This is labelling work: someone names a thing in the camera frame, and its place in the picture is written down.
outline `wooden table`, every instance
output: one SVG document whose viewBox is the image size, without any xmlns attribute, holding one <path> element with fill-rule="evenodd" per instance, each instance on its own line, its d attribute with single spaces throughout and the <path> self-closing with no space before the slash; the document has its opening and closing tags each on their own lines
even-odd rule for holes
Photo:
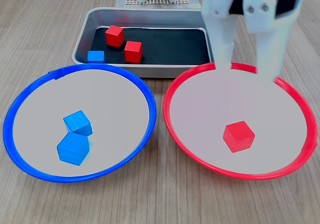
<svg viewBox="0 0 320 224">
<path fill-rule="evenodd" d="M 115 0 L 0 0 L 0 121 L 14 99 L 49 71 L 72 65 L 88 10 Z M 294 25 L 282 77 L 320 121 L 320 0 L 305 0 Z M 243 21 L 234 61 L 255 63 L 255 38 Z M 2 224 L 315 224 L 320 223 L 320 150 L 286 177 L 243 181 L 212 172 L 177 147 L 166 129 L 163 100 L 171 80 L 145 80 L 158 119 L 146 147 L 110 175 L 74 184 L 38 180 L 0 145 Z"/>
</svg>

